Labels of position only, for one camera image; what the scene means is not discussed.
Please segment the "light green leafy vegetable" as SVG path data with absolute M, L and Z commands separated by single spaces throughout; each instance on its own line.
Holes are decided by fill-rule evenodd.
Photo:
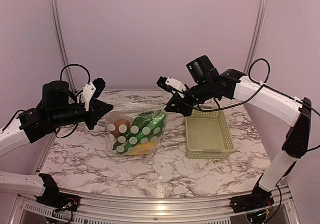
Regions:
M 163 111 L 151 111 L 143 113 L 142 118 L 133 127 L 138 128 L 138 132 L 133 134 L 131 131 L 127 139 L 127 144 L 124 146 L 124 153 L 131 154 L 133 148 L 138 144 L 147 142 L 156 143 L 159 141 L 166 125 L 167 115 Z

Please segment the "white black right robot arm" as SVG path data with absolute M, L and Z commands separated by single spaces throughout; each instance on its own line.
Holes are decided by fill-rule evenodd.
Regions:
M 235 69 L 219 73 L 208 56 L 203 55 L 186 65 L 196 85 L 189 88 L 172 77 L 160 77 L 157 85 L 172 94 L 167 112 L 190 116 L 196 105 L 222 97 L 249 103 L 286 123 L 290 129 L 281 151 L 260 176 L 252 192 L 231 198 L 234 212 L 248 211 L 273 204 L 272 190 L 287 176 L 298 159 L 308 152 L 311 131 L 312 103 L 310 99 L 292 97 L 274 89 L 264 81 Z

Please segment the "brown potato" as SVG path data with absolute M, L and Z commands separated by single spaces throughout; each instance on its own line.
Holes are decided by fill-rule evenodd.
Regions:
M 130 121 L 127 119 L 119 119 L 113 124 L 109 124 L 108 130 L 114 137 L 118 138 L 129 129 L 130 124 Z

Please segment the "clear zip top bag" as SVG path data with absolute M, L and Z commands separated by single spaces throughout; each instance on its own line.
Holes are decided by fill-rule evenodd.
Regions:
M 164 107 L 121 101 L 111 104 L 114 108 L 105 115 L 106 153 L 134 156 L 153 152 L 167 124 Z

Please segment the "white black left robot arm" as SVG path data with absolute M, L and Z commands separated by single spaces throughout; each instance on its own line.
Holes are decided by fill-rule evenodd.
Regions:
M 1 156 L 39 141 L 63 126 L 83 122 L 88 130 L 93 130 L 97 122 L 113 109 L 113 105 L 98 100 L 105 85 L 102 78 L 97 78 L 85 84 L 78 97 L 69 90 L 66 81 L 44 84 L 42 99 L 37 107 L 18 114 L 1 130 Z M 49 174 L 26 175 L 3 171 L 0 174 L 0 189 L 3 192 L 33 195 L 37 202 L 52 207 L 63 206 L 70 199 L 60 192 Z

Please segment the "dark green cucumber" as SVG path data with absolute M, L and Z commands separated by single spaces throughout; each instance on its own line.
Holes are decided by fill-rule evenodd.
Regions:
M 167 115 L 161 110 L 151 110 L 140 113 L 132 123 L 129 123 L 124 133 L 116 138 L 112 150 L 117 154 L 134 152 L 138 144 L 157 142 L 165 126 Z

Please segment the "yellow lemon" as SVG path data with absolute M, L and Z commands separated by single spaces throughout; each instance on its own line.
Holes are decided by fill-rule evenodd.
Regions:
M 149 154 L 156 148 L 156 143 L 153 142 L 147 142 L 145 144 L 138 144 L 135 147 L 133 147 L 133 152 L 131 152 L 131 155 L 144 155 Z

